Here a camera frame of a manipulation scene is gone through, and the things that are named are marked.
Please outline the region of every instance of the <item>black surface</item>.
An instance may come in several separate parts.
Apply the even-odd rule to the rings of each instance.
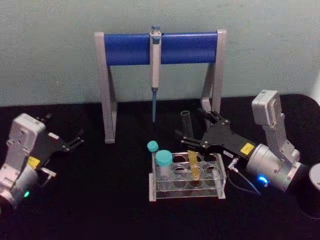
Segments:
[[[237,134],[266,144],[263,129],[254,123],[253,99],[224,98],[221,114]],[[302,95],[283,95],[281,104],[287,138],[300,150],[301,161],[320,162],[320,107]],[[79,129],[85,131],[83,146],[52,157],[48,168],[57,172],[56,178],[41,191],[31,191],[11,216],[0,220],[0,238],[320,239],[320,221],[306,217],[294,198],[273,187],[260,187],[262,197],[257,197],[227,183],[225,200],[149,202],[148,141],[181,151],[174,130],[181,128],[182,110],[191,111],[194,137],[200,138],[204,122],[193,114],[199,106],[199,100],[159,101],[154,127],[150,102],[120,103],[115,144],[104,144],[100,104],[0,108],[1,164],[11,122],[22,112],[34,117],[53,113],[47,128],[66,141]]]
[[[320,219],[320,191],[313,185],[309,175],[301,181],[301,189],[296,200],[304,213]]]

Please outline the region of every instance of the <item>blue led light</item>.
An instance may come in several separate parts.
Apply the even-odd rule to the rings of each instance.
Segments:
[[[264,176],[259,176],[258,180],[265,183],[265,184],[267,184],[269,182]]]

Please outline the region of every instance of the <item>blue cap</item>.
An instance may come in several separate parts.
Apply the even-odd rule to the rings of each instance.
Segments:
[[[159,167],[166,167],[172,164],[173,155],[168,150],[160,150],[155,155],[155,162]]]
[[[152,153],[155,152],[155,151],[157,151],[158,148],[159,148],[158,143],[157,143],[156,141],[150,141],[150,142],[148,142],[148,144],[147,144],[146,147],[147,147],[148,150],[149,150],[150,152],[152,152]]]

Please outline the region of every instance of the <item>robotic arm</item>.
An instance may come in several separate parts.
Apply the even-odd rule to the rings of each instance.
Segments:
[[[71,142],[46,131],[45,119],[22,113],[13,120],[8,151],[0,169],[0,216],[17,208],[26,192],[37,183],[39,172],[47,174],[46,184],[56,173],[45,168],[54,152],[70,152],[84,141],[80,134]]]
[[[265,131],[268,146],[234,133],[228,119],[215,111],[203,110],[201,113],[210,121],[210,126],[202,140],[184,136],[181,144],[203,155],[220,153],[228,156],[233,159],[228,166],[231,170],[238,171],[234,165],[245,161],[249,173],[264,176],[283,192],[294,192],[304,212],[320,217],[320,163],[310,169],[299,162],[300,152],[287,140],[279,93],[263,90],[253,100],[252,111],[256,124],[262,125]],[[313,208],[308,211],[305,206]]]

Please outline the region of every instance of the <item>blue bar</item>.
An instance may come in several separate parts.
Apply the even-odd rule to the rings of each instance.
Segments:
[[[216,61],[217,32],[164,33],[161,64],[196,64]],[[105,34],[109,66],[149,65],[148,33]]]

